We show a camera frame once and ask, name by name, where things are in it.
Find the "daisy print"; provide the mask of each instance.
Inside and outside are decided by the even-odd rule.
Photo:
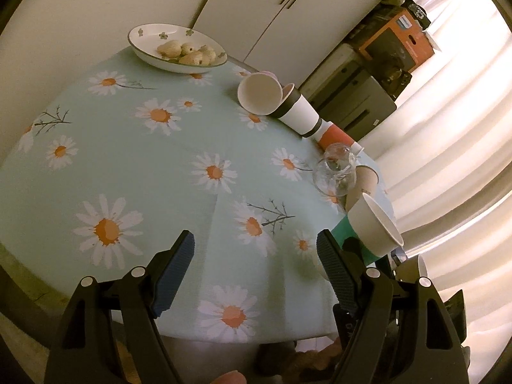
[[[238,177],[238,173],[229,169],[231,162],[221,160],[219,155],[214,155],[213,159],[208,153],[203,156],[196,156],[197,162],[192,162],[196,170],[192,171],[195,176],[200,176],[198,185],[206,185],[206,189],[213,188],[217,192],[219,186],[222,186],[226,192],[231,193],[228,183],[235,183],[233,179]]]
[[[80,244],[79,250],[85,252],[92,249],[92,262],[95,266],[103,260],[106,268],[111,268],[112,256],[115,256],[117,266],[122,270],[124,269],[123,251],[142,255],[142,251],[126,239],[126,237],[142,234],[140,231],[130,230],[142,222],[142,214],[131,211],[122,215],[126,206],[126,200],[123,197],[118,198],[109,209],[106,196],[101,194],[99,196],[101,212],[97,212],[87,201],[83,204],[87,213],[78,213],[76,218],[85,226],[76,228],[73,232],[78,236],[89,237]]]
[[[73,162],[71,156],[78,152],[78,149],[74,146],[75,142],[71,137],[60,136],[59,140],[54,140],[46,153],[48,166],[57,170],[71,164]]]
[[[255,128],[258,131],[263,131],[267,128],[267,117],[266,116],[257,116],[252,112],[242,110],[239,112],[240,121],[246,123],[250,129]]]
[[[249,297],[248,291],[240,286],[214,286],[213,294],[214,302],[201,300],[197,309],[208,316],[199,322],[208,339],[222,343],[248,342],[258,325],[253,318],[258,317],[259,312],[251,310],[258,299]]]
[[[178,107],[186,112],[201,111],[202,108],[193,98],[180,98],[178,100]]]
[[[246,76],[249,76],[251,74],[248,70],[240,68],[240,66],[233,66],[233,72],[239,78],[245,78]]]
[[[20,138],[20,142],[18,144],[18,151],[23,150],[23,153],[27,153],[32,146],[34,145],[34,124],[30,124],[23,135]]]
[[[263,257],[267,257],[268,254],[275,255],[276,244],[263,230],[263,226],[268,225],[268,222],[264,222],[262,213],[245,202],[235,201],[234,208],[235,221],[238,222],[240,231],[237,238],[245,245],[254,243]]]
[[[89,87],[89,91],[96,95],[115,95],[116,89],[126,86],[126,78],[124,75],[118,75],[114,72],[100,72],[96,76],[89,78],[89,82],[94,84]]]
[[[300,230],[295,231],[295,234],[296,235],[293,237],[293,245],[296,253],[303,259],[309,258],[316,249],[314,238]]]
[[[210,73],[205,74],[190,74],[189,82],[193,82],[199,86],[213,85],[212,76]]]
[[[312,171],[311,169],[305,169],[306,165],[294,155],[289,155],[284,147],[273,152],[272,163],[281,168],[279,172],[281,176],[294,182],[302,180],[300,172]]]
[[[161,105],[158,104],[156,98],[150,99],[144,102],[143,107],[138,107],[135,116],[137,118],[144,119],[144,125],[154,132],[157,128],[160,128],[166,136],[170,136],[172,131],[180,131],[176,121],[180,121],[181,117],[176,116],[175,107],[170,107],[169,102],[171,100],[164,101]]]

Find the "cardboard box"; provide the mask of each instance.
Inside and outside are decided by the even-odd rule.
[[[434,55],[421,26],[406,8],[381,6],[372,11],[345,39],[365,59],[395,56],[412,72]]]

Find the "white plate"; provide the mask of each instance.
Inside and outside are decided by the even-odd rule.
[[[189,42],[198,49],[203,45],[210,45],[217,54],[216,60],[208,66],[191,66],[176,63],[162,58],[157,47],[170,40],[178,40],[181,44]],[[181,26],[165,23],[142,24],[128,33],[128,42],[135,54],[144,62],[157,68],[177,72],[179,74],[201,74],[211,68],[227,62],[227,55],[221,45],[208,36]]]

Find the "round table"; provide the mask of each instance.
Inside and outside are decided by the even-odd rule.
[[[196,253],[157,319],[162,334],[262,343],[335,332],[315,239],[344,211],[312,183],[316,144],[239,106],[248,73],[228,62],[173,74],[129,48],[95,66],[4,162],[0,241],[71,295],[83,276],[146,265],[188,229]],[[393,217],[382,185],[376,199]]]

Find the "cabinet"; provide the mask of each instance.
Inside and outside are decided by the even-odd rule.
[[[288,0],[208,0],[194,29],[243,61]]]
[[[299,86],[380,0],[291,0],[245,63]]]

